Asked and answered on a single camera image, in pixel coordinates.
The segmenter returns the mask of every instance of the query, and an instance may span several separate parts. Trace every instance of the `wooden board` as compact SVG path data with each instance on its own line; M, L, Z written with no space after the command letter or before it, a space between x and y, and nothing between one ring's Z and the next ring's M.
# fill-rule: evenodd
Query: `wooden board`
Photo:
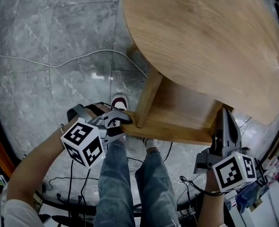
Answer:
M208 130L222 105L221 102L163 77L147 119Z
M279 26L262 0L124 0L138 49L165 77L264 124L279 111Z
M135 123L138 128L144 126L162 78L163 75L152 66L136 106Z
M186 144L206 146L212 144L212 138L207 130L195 130L151 120L147 120L144 127L140 129L135 125L134 112L126 111L126 113L133 119L133 124L121 125L122 131L128 135Z

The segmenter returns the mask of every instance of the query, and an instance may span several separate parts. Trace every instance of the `jeans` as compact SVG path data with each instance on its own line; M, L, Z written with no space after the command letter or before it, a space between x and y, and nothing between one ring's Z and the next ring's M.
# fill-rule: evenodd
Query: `jeans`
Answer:
M135 178L142 203L141 227L179 226L173 188L158 151L145 158ZM103 161L99 198L94 226L135 226L128 159L119 140L109 146Z

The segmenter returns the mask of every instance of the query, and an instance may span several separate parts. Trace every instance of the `t-shirt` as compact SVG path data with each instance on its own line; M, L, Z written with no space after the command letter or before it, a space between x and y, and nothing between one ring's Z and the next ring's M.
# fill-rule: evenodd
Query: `t-shirt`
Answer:
M21 200L7 201L3 217L5 227L44 227L34 209Z

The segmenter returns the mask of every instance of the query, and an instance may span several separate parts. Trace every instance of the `shoe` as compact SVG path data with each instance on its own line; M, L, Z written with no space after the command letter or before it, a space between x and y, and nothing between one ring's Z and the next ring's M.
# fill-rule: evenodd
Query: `shoe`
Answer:
M146 149L149 149L151 147L159 147L158 140L149 138L142 138L142 140Z
M128 99L126 98L126 96L124 96L121 93L117 93L113 96L112 100L111 100L111 105L112 107L118 108L121 111L125 111L129 109L129 103L128 103ZM118 127L120 126L120 121L116 120L114 121L114 124L112 125L112 127Z

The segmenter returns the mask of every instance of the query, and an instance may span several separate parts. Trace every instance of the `person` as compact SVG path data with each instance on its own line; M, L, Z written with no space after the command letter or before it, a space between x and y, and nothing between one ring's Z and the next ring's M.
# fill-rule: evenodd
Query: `person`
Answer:
M125 96L115 95L113 106L128 109ZM104 112L109 109L96 105ZM86 109L92 118L96 115ZM64 126L68 130L75 117ZM56 130L48 139L36 147L18 165L8 183L7 202L4 207L5 227L42 227L34 211L33 195L41 185L49 167L62 153L64 147L60 140L61 129ZM141 226L177 227L177 203L172 184L157 148L157 141L144 140L146 158L135 173L142 204ZM130 174L124 139L112 142L102 163L99 177L99 203L96 207L94 226L97 227L134 227L133 198L130 187ZM214 173L207 173L206 191L217 191ZM224 195L204 196L199 227L224 226Z

